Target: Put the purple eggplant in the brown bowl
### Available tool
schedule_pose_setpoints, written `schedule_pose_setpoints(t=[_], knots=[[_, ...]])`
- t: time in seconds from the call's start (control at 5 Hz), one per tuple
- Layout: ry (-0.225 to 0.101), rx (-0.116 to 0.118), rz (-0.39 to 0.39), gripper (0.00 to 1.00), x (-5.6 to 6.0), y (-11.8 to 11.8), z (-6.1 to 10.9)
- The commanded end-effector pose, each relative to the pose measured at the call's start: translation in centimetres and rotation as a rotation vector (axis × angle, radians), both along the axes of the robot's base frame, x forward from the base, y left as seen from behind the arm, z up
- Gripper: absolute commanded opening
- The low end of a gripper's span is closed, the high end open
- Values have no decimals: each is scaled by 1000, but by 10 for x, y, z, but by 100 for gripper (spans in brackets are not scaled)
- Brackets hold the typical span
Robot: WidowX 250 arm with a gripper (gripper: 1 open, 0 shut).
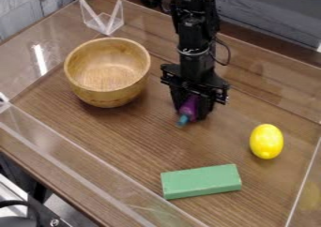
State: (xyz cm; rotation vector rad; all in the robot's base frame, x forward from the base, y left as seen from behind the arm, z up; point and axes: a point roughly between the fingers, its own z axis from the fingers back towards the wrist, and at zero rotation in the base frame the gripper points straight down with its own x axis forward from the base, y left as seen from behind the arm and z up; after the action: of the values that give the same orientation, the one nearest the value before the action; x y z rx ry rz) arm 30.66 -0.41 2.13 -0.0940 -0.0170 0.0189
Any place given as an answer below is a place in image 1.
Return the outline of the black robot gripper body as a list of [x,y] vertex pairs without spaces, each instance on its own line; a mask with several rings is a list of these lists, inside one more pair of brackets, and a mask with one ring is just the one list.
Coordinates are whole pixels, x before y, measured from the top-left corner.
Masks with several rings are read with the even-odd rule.
[[160,70],[163,75],[160,83],[169,87],[183,88],[189,94],[209,95],[214,94],[214,102],[226,104],[229,101],[230,84],[223,80],[213,70],[210,70],[199,79],[189,78],[181,73],[181,66],[177,64],[162,64]]

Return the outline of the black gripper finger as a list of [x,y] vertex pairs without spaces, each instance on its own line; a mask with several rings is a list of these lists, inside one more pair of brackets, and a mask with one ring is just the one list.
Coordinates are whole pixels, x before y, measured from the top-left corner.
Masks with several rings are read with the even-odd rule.
[[174,104],[175,111],[179,111],[181,106],[187,100],[189,93],[183,88],[171,86],[170,87],[170,96]]
[[197,100],[197,119],[205,120],[213,110],[215,95],[201,95]]

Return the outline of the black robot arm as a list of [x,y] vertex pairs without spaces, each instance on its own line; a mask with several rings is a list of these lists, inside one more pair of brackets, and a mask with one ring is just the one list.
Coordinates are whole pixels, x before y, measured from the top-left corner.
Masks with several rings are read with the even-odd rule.
[[185,126],[207,118],[215,102],[227,103],[230,84],[214,71],[214,47],[219,42],[215,0],[173,0],[170,12],[179,63],[160,66],[160,82],[170,87],[178,125]]

